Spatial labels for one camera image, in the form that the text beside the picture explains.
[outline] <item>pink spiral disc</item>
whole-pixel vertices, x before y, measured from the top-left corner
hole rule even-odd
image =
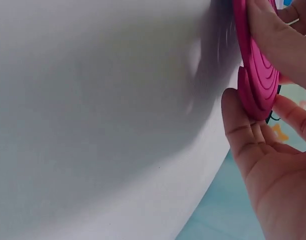
[[[275,11],[275,0],[268,0]],[[280,73],[260,52],[251,36],[246,0],[233,0],[234,18],[243,65],[238,71],[237,92],[247,114],[254,120],[266,119],[277,94]]]

